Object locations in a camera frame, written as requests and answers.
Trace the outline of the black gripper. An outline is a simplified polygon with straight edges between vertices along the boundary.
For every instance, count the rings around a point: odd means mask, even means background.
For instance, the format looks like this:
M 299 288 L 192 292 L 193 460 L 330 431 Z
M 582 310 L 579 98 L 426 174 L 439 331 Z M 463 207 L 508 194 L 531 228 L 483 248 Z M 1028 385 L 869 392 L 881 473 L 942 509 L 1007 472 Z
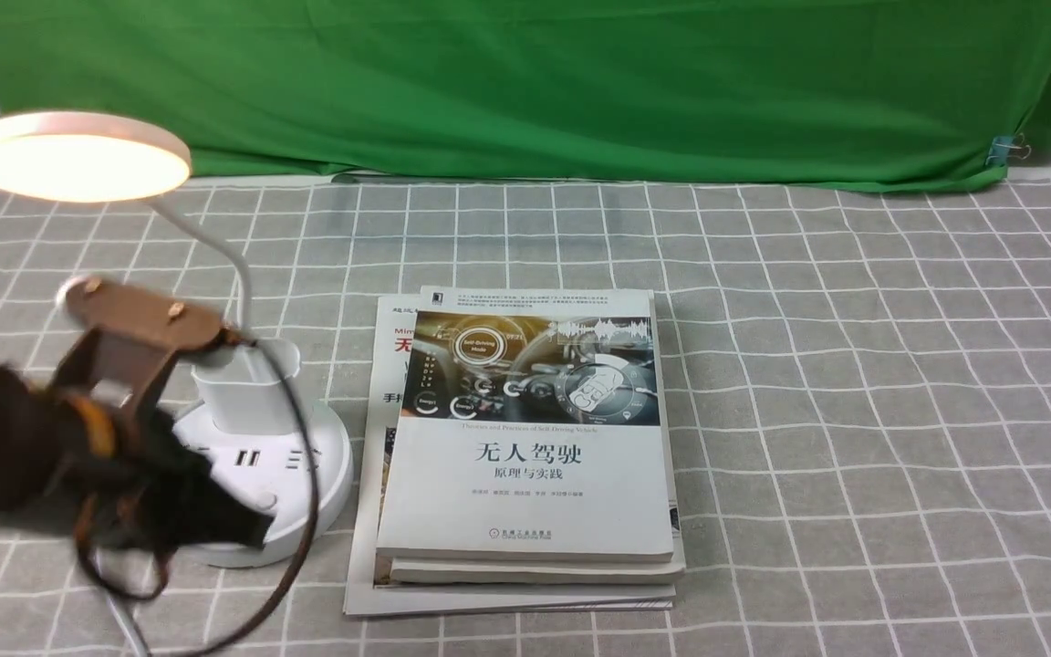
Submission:
M 213 463 L 180 440 L 159 404 L 63 401 L 61 448 L 61 529 L 79 545 L 259 550 L 274 523 L 217 483 Z

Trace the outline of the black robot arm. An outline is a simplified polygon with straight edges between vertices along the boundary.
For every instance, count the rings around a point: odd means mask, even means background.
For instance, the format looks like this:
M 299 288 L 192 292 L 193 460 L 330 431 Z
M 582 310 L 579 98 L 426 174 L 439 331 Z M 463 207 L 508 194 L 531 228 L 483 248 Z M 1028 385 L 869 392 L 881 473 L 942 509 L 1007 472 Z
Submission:
M 259 550 L 272 523 L 217 483 L 163 408 L 133 423 L 111 403 L 36 386 L 0 363 L 0 527 L 153 553 Z

